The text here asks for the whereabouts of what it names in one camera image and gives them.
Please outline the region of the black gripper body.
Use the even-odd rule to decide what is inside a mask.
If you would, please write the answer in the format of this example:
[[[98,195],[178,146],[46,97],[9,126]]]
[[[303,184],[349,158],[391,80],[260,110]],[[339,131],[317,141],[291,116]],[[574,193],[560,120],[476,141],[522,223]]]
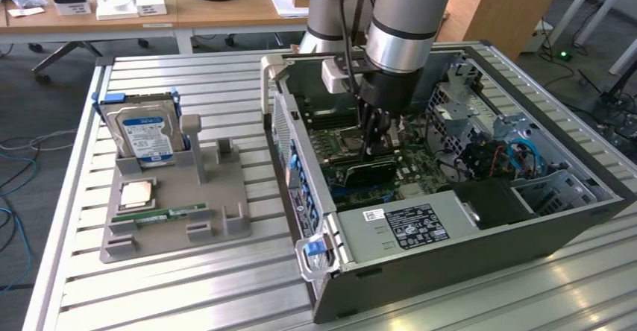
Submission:
[[[405,74],[383,70],[364,73],[357,90],[359,107],[367,106],[388,114],[400,114],[412,101],[420,75],[420,69]]]

